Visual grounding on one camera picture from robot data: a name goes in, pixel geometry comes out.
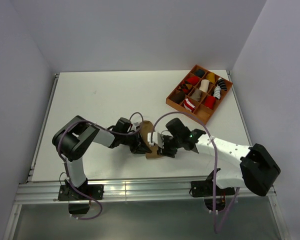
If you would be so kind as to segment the tan brown sock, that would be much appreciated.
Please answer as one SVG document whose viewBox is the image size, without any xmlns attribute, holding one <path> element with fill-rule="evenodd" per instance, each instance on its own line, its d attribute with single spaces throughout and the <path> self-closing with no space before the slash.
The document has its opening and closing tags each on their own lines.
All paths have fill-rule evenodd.
<svg viewBox="0 0 300 240">
<path fill-rule="evenodd" d="M 145 153 L 145 158 L 147 160 L 154 160 L 154 159 L 159 159 L 162 158 L 163 156 L 160 155 L 160 148 L 158 143 L 158 137 L 159 133 L 154 131 L 154 125 L 151 121 L 149 120 L 144 120 L 140 129 L 140 134 L 142 137 L 142 140 L 146 144 L 146 146 L 151 150 L 151 152 L 146 152 Z"/>
</svg>

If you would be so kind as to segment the red white striped sock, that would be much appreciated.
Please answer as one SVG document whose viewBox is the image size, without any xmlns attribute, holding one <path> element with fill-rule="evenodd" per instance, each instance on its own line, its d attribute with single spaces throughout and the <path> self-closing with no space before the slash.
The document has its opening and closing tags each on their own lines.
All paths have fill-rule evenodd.
<svg viewBox="0 0 300 240">
<path fill-rule="evenodd" d="M 191 113 L 196 109 L 196 106 L 188 98 L 183 101 L 183 107 Z"/>
</svg>

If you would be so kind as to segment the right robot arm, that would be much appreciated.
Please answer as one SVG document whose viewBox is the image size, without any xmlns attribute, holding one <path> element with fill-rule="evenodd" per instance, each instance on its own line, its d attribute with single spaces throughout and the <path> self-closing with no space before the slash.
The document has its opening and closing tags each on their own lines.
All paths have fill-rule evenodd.
<svg viewBox="0 0 300 240">
<path fill-rule="evenodd" d="M 179 118 L 166 125 L 169 135 L 150 132 L 147 141 L 158 146 L 158 154 L 174 158 L 178 149 L 197 154 L 210 155 L 226 161 L 231 168 L 217 167 L 206 178 L 209 195 L 217 195 L 222 190 L 247 188 L 252 193 L 264 197 L 281 173 L 281 169 L 267 149 L 261 144 L 240 145 L 211 136 L 206 130 L 189 130 Z"/>
</svg>

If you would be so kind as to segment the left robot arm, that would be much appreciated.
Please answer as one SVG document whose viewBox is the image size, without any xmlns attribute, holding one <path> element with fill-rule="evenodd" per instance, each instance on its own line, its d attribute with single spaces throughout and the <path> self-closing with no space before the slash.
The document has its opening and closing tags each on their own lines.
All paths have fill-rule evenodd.
<svg viewBox="0 0 300 240">
<path fill-rule="evenodd" d="M 69 194 L 76 200 L 86 197 L 89 192 L 88 179 L 83 166 L 83 155 L 92 143 L 109 149 L 119 145 L 128 146 L 133 154 L 151 153 L 140 133 L 141 127 L 124 117 L 109 128 L 92 123 L 77 115 L 61 128 L 52 138 L 52 144 L 65 164 L 66 184 Z"/>
</svg>

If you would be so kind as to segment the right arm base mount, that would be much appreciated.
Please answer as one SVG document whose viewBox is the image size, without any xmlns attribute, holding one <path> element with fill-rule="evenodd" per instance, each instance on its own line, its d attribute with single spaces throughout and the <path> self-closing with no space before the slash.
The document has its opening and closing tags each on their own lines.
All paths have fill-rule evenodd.
<svg viewBox="0 0 300 240">
<path fill-rule="evenodd" d="M 213 176 L 209 175 L 205 180 L 195 180 L 190 182 L 189 194 L 193 198 L 203 198 L 204 204 L 209 211 L 213 210 Z M 216 186 L 216 210 L 223 211 L 226 208 L 226 196 L 233 196 L 235 189 L 227 187 L 224 189 Z"/>
</svg>

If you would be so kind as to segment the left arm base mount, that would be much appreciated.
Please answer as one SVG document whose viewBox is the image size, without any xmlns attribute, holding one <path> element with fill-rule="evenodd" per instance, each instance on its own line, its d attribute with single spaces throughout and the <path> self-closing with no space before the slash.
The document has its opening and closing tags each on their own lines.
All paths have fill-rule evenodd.
<svg viewBox="0 0 300 240">
<path fill-rule="evenodd" d="M 68 212 L 72 216 L 83 218 L 86 215 L 92 203 L 99 206 L 99 216 L 103 207 L 100 200 L 103 199 L 104 185 L 103 184 L 86 184 L 79 188 L 73 188 L 68 183 L 61 185 L 57 200 L 59 202 L 68 202 Z"/>
</svg>

